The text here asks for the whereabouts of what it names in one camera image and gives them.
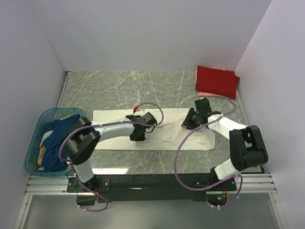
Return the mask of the white t-shirt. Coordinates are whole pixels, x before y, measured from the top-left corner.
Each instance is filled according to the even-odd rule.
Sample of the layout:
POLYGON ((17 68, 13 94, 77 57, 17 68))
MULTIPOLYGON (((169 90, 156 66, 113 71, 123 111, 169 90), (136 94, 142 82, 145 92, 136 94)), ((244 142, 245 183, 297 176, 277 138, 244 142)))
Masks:
MULTIPOLYGON (((116 137, 101 141, 95 147, 96 150, 177 150, 182 140, 190 133, 181 127, 185 119, 188 108, 165 108, 163 109, 164 120, 150 134, 146 134, 146 139, 142 142, 131 141, 129 137, 116 137)), ((215 133, 203 127, 191 134, 181 150, 209 151, 215 147, 215 133)))

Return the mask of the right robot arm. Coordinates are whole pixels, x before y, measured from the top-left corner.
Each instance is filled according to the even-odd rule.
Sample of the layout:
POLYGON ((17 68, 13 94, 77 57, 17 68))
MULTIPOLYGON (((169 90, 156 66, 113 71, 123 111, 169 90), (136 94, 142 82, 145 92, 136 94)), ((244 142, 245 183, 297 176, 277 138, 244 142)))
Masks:
POLYGON ((182 127, 188 130, 199 130, 207 127, 229 140, 230 158, 211 169, 209 185, 220 190, 226 184, 226 178, 268 162, 268 154, 259 127, 246 126, 226 117, 219 111, 213 111, 207 98, 194 102, 182 127))

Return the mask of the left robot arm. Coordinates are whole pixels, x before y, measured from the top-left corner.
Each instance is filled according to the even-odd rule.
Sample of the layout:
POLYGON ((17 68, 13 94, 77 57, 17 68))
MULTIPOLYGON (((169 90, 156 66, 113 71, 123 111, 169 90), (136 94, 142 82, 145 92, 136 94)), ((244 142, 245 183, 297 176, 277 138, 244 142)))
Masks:
POLYGON ((147 112, 144 115, 127 115, 119 120, 106 123, 93 123, 87 118, 80 118, 62 139, 59 149, 65 152, 67 161, 79 178, 78 186, 85 192, 98 187, 89 158, 101 141, 127 136, 131 141, 144 141, 146 129, 157 126, 155 117, 147 112))

